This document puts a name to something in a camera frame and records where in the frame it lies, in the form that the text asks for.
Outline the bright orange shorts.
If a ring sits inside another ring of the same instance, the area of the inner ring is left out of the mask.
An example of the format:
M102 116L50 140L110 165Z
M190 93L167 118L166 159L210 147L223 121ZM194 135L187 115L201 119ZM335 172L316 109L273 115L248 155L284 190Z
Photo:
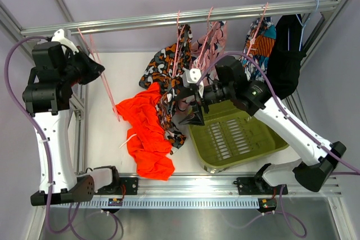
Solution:
M143 178L167 181L174 173L168 157L171 143L164 138L155 108L161 97L159 83L116 105L117 113L129 122L127 150L136 163L136 172Z

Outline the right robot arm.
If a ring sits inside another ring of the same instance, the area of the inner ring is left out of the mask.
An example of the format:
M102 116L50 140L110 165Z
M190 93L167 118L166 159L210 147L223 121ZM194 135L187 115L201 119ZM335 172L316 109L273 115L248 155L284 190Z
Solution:
M280 185L299 183L311 192L319 192L331 176L346 147L341 142L331 143L320 137L276 96L268 79L249 80L242 64L230 54L218 58L214 64L218 80L203 86L199 69L186 70L178 101L193 97L192 114L183 124L203 125L203 114L209 105L234 100L240 109L275 131L299 155L299 159L284 164L265 164L253 178L260 193L268 193Z

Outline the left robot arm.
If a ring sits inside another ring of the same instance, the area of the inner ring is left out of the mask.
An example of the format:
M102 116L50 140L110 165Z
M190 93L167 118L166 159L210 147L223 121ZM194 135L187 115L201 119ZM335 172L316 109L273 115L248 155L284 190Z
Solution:
M96 167L80 175L74 172L67 131L72 87L94 81L105 68L67 39L37 44L31 55L35 66L22 99L36 132L41 173L31 205L86 202L97 191L117 193L121 181L114 166Z

